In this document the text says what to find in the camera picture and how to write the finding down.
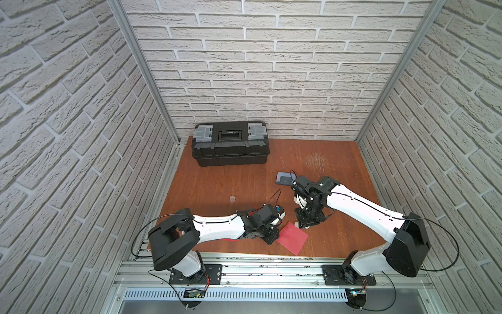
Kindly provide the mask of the dark red envelope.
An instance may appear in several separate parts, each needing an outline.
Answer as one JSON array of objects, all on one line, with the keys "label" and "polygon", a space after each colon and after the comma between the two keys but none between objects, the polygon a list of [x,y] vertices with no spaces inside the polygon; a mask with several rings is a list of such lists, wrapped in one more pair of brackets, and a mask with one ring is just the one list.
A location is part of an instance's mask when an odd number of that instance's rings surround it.
[{"label": "dark red envelope", "polygon": [[289,222],[280,232],[277,242],[298,256],[308,239],[308,234]]}]

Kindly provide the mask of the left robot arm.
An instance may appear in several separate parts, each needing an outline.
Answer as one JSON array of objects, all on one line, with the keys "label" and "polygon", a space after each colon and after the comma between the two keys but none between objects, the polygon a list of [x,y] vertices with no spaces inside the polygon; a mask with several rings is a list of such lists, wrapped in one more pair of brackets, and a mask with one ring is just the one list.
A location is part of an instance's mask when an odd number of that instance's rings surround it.
[{"label": "left robot arm", "polygon": [[187,278],[201,275],[205,267],[194,250],[196,245],[221,239],[255,238],[270,245],[279,238],[278,227],[285,216],[281,206],[271,204],[224,217],[202,217],[182,209],[148,233],[154,269],[173,269]]}]

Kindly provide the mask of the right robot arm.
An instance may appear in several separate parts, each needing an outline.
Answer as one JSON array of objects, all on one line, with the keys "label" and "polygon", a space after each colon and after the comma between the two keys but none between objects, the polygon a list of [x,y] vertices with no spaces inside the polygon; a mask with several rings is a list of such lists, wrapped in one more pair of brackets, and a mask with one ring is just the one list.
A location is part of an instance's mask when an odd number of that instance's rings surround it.
[{"label": "right robot arm", "polygon": [[422,217],[386,209],[327,176],[317,182],[300,176],[292,183],[292,190],[299,228],[327,221],[323,210],[329,208],[352,217],[385,240],[373,249],[350,253],[340,270],[347,283],[388,270],[405,277],[417,276],[431,247]]}]

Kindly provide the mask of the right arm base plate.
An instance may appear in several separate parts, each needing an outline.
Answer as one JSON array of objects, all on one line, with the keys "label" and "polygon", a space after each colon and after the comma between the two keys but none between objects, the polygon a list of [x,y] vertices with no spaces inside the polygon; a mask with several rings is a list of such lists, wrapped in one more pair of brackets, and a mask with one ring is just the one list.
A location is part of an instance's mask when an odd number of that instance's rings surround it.
[{"label": "right arm base plate", "polygon": [[374,276],[361,276],[350,268],[342,265],[326,264],[321,266],[324,282],[326,286],[375,286]]}]

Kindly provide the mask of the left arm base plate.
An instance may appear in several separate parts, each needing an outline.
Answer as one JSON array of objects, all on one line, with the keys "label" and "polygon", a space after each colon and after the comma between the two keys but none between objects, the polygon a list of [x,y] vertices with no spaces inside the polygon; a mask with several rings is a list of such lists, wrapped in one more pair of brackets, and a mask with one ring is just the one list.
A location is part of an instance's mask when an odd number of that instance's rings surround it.
[{"label": "left arm base plate", "polygon": [[171,285],[219,285],[222,277],[222,264],[204,264],[200,271],[186,277],[178,270],[172,270],[169,278]]}]

